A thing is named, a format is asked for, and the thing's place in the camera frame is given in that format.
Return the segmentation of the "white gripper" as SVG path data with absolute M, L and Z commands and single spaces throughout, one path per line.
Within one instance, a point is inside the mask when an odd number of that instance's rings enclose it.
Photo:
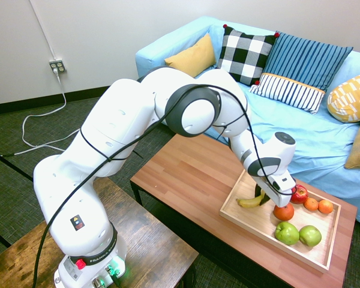
M 264 205 L 270 199 L 278 206 L 284 207 L 290 202 L 291 198 L 291 189 L 284 191 L 278 191 L 267 180 L 264 180 L 260 177 L 254 177 L 256 182 L 255 186 L 255 197 L 263 197 L 262 190 L 265 192 L 263 199 L 260 201 L 260 206 Z

